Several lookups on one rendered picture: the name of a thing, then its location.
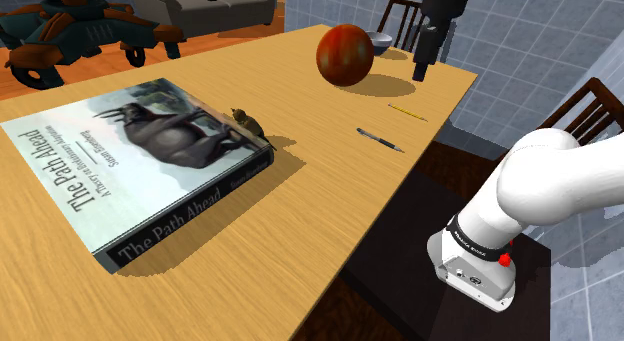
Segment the grey sofa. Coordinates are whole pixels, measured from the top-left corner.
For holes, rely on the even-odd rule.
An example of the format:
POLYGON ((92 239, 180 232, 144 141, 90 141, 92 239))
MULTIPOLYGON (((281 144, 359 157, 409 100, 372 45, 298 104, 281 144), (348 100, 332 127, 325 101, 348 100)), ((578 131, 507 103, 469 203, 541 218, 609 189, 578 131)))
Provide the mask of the grey sofa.
POLYGON ((193 38, 256 25, 270 25, 278 0, 133 0, 146 20, 179 27, 193 38))

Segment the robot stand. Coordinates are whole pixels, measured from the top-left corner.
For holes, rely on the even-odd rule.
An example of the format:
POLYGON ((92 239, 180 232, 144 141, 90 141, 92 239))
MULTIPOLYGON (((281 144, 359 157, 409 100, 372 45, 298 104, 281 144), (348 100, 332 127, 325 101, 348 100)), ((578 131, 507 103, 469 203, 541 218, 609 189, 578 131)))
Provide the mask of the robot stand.
POLYGON ((516 293, 496 313, 441 282, 426 251, 465 200, 413 170, 342 269, 341 278, 408 341, 550 341, 551 252, 519 234, 516 293))

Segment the white bowl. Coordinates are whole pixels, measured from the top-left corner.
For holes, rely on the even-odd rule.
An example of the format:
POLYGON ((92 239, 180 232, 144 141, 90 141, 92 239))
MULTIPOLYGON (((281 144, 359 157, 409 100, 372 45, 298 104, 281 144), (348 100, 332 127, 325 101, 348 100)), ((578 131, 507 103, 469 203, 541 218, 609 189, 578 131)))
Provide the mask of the white bowl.
POLYGON ((367 31, 367 35, 373 45, 373 53, 375 56, 382 55, 390 46, 393 38, 388 34, 376 31, 367 31))

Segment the red-brown ball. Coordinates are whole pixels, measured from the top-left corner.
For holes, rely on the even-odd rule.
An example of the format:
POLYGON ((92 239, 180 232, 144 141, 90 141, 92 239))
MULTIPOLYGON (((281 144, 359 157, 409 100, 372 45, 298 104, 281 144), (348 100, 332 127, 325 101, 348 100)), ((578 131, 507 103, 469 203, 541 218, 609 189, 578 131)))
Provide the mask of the red-brown ball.
POLYGON ((364 79, 373 64, 374 48, 358 26, 341 24, 326 32, 318 43, 316 64, 330 84, 348 87, 364 79))

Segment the small brown animal figure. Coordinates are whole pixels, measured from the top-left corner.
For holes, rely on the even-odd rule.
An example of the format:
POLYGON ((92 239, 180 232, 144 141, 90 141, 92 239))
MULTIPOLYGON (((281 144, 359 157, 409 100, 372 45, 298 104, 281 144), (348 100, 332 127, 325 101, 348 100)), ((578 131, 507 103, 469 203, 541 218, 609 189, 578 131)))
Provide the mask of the small brown animal figure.
POLYGON ((264 131, 259 123, 253 117, 248 116, 244 110, 232 108, 232 116, 239 126, 247 129, 257 138, 264 140, 273 150, 276 150, 276 147, 265 137, 264 131))

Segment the teal and orange lounge chair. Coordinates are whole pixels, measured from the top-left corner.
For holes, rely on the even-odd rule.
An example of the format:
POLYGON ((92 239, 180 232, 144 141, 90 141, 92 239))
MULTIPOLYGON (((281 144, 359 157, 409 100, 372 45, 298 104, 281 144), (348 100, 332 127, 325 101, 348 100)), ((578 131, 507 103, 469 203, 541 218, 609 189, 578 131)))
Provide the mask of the teal and orange lounge chair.
POLYGON ((131 5, 106 0, 43 0, 0 12, 0 42, 9 49, 5 66, 21 84, 37 90, 64 84, 56 67, 101 53, 118 43, 133 67, 145 64, 147 49, 162 43, 167 56, 180 56, 183 31, 139 18, 131 5))

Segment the large illustrated hardcover book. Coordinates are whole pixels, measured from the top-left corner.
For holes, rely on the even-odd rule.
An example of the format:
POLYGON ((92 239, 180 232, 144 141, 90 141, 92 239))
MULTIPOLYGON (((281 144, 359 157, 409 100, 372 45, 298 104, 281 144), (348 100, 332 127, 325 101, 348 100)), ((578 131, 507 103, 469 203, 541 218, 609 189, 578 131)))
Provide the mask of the large illustrated hardcover book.
POLYGON ((274 161, 266 140, 165 78, 1 127, 110 273, 274 161))

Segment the dark wooden chair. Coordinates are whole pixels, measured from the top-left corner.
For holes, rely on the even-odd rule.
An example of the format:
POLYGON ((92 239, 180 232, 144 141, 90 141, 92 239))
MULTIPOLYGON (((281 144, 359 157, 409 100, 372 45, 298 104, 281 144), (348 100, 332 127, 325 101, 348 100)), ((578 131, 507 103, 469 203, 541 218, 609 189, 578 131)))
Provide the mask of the dark wooden chair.
POLYGON ((378 33, 384 31, 385 25, 392 15, 392 11, 397 7, 401 8, 401 16, 395 36, 392 39, 393 47, 400 48, 407 52, 413 52, 421 27, 424 23, 421 2, 413 0, 388 0, 376 31, 378 33))
MULTIPOLYGON (((624 132, 624 104, 596 77, 591 77, 540 126, 551 128, 577 106, 587 95, 593 100, 584 107, 564 130, 583 146, 594 140, 612 124, 624 132)), ((507 155, 505 150, 494 160, 432 141, 416 162, 414 169, 465 200, 480 189, 495 167, 507 155)))

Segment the wooden table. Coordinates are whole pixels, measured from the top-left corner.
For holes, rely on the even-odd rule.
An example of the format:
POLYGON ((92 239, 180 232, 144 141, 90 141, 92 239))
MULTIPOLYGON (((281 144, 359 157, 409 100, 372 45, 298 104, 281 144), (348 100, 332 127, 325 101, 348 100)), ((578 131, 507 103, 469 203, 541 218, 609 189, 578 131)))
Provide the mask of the wooden table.
POLYGON ((241 108, 272 166, 117 274, 0 131, 0 341, 286 341, 475 81, 402 51, 358 85, 319 74, 317 25, 0 102, 0 121, 165 77, 241 108), (387 104, 407 109, 421 121, 387 104), (361 128, 404 151, 356 131, 361 128))

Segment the yellow pencil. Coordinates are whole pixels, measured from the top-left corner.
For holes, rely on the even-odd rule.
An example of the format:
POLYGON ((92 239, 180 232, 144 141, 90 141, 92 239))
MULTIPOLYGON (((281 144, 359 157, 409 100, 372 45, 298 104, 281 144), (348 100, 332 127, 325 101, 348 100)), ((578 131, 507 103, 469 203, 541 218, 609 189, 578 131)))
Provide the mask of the yellow pencil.
POLYGON ((401 107, 399 107, 399 106, 397 106, 397 105, 394 105, 394 104, 392 104, 392 103, 388 103, 387 105, 388 105, 389 107, 391 107, 391 108, 393 108, 393 109, 395 109, 395 110, 397 110, 397 111, 400 111, 400 112, 402 112, 402 113, 404 113, 404 114, 407 114, 407 115, 409 115, 409 116, 411 116, 411 117, 414 117, 414 118, 419 119, 419 120, 421 120, 421 121, 428 122, 428 120, 427 120, 426 118, 424 118, 423 116, 420 116, 420 115, 418 115, 418 114, 416 114, 416 113, 414 113, 414 112, 411 112, 411 111, 409 111, 409 110, 407 110, 407 109, 401 108, 401 107))

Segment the dark grey pen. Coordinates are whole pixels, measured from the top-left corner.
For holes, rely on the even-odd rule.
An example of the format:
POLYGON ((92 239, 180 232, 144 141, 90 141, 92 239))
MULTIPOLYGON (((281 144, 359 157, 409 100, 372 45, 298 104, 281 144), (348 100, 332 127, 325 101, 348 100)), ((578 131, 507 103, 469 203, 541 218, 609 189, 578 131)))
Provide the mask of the dark grey pen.
POLYGON ((393 144, 393 143, 391 143, 391 142, 389 142, 389 141, 387 141, 387 140, 385 140, 385 139, 383 139, 381 137, 373 135, 373 134, 371 134, 371 133, 369 133, 369 132, 367 132, 367 131, 365 131, 365 130, 363 130, 361 128, 356 128, 356 131, 359 134, 361 134, 361 135, 363 135, 363 136, 365 136, 367 138, 370 138, 372 140, 375 140, 375 141, 377 141, 377 142, 379 142, 379 143, 381 143, 381 144, 383 144, 383 145, 385 145, 385 146, 387 146, 387 147, 389 147, 389 148, 391 148, 391 149, 393 149, 395 151, 404 153, 404 151, 402 149, 400 149, 397 145, 395 145, 395 144, 393 144))

